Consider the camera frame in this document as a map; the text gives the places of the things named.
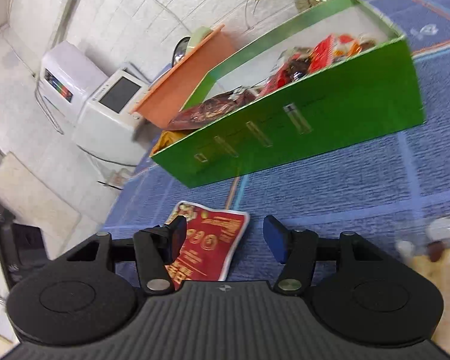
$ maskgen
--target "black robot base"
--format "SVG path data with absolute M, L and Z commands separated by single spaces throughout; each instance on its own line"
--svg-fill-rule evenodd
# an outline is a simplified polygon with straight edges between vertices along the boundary
M 187 223 L 112 240 L 97 233 L 15 285 L 7 313 L 21 341 L 6 360 L 420 359 L 449 357 L 430 338 L 442 316 L 437 288 L 354 232 L 339 239 L 263 233 L 284 268 L 265 281 L 185 281 L 164 268 Z M 337 271 L 312 286 L 316 261 Z M 114 273 L 135 261 L 140 288 Z

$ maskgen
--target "red packaging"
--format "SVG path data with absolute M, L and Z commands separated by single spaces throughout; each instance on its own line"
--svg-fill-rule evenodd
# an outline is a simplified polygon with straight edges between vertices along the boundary
M 225 280 L 235 249 L 248 226 L 249 214 L 212 210 L 197 203 L 181 201 L 166 223 L 177 215 L 187 219 L 187 239 L 179 257 L 166 266 L 175 288 L 179 288 L 183 280 Z
M 329 35 L 313 49 L 312 62 L 308 73 L 314 73 L 343 58 L 354 56 L 361 51 L 359 42 L 348 34 Z
M 267 83 L 260 91 L 260 95 L 258 97 L 264 97 L 265 95 L 268 95 L 269 93 L 276 91 L 278 88 L 281 88 L 282 86 L 290 83 L 291 79 L 289 79 L 287 75 L 287 68 L 287 64 L 282 65 L 282 67 L 279 68 L 278 71 L 268 79 Z

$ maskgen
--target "blue gripper pad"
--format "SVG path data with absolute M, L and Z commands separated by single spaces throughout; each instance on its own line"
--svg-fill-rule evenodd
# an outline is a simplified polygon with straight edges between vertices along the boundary
M 273 215 L 267 215 L 263 220 L 263 238 L 276 261 L 285 264 L 292 247 L 292 232 Z

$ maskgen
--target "snack package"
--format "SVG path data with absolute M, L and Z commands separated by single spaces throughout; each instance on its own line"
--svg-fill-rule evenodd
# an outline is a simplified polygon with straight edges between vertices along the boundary
M 185 138 L 189 135 L 191 131 L 162 131 L 160 137 L 158 138 L 157 143 L 152 147 L 150 151 L 150 155 L 154 155 L 165 147 L 170 146 L 171 144 L 178 142 L 182 138 Z
M 450 214 L 430 218 L 419 226 L 425 235 L 397 241 L 404 262 L 430 280 L 443 297 L 443 315 L 432 341 L 450 355 Z
M 187 219 L 187 238 L 173 264 L 166 266 L 175 288 L 183 280 L 223 281 L 235 249 L 248 226 L 247 212 L 212 210 L 197 203 L 177 203 L 166 223 Z
M 294 47 L 280 54 L 259 97 L 264 97 L 292 81 L 306 76 L 310 65 L 311 49 Z
M 361 51 L 358 40 L 348 34 L 331 34 L 313 49 L 308 73 L 314 73 L 334 62 L 354 56 Z
M 218 94 L 201 104 L 180 111 L 165 130 L 197 130 L 256 98 L 257 93 L 245 87 Z

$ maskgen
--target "ribbed black surface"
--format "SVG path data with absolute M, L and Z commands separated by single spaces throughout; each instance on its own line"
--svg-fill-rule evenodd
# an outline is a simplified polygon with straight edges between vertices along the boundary
M 103 341 L 73 348 L 26 343 L 4 359 L 431 360 L 447 357 L 430 342 L 401 349 L 374 349 L 345 341 L 323 328 L 301 299 L 272 293 L 266 282 L 186 282 L 179 292 L 149 299 L 130 325 Z

